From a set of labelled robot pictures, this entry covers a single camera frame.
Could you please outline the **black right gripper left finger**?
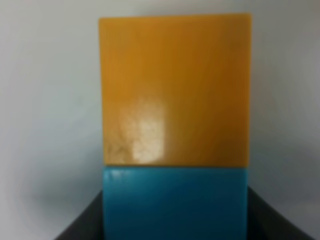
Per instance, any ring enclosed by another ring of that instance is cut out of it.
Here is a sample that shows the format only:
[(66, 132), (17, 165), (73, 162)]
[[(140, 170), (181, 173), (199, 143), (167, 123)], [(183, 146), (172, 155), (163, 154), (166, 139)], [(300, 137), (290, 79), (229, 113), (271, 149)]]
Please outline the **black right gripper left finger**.
[(89, 206), (56, 240), (104, 240), (103, 194), (100, 191)]

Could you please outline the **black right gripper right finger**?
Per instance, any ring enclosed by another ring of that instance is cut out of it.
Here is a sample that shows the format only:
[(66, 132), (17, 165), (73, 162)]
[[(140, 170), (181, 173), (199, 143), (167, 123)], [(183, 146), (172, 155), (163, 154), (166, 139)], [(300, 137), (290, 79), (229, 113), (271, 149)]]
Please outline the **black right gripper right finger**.
[(311, 240), (312, 237), (296, 227), (267, 204), (250, 187), (247, 191), (248, 240)]

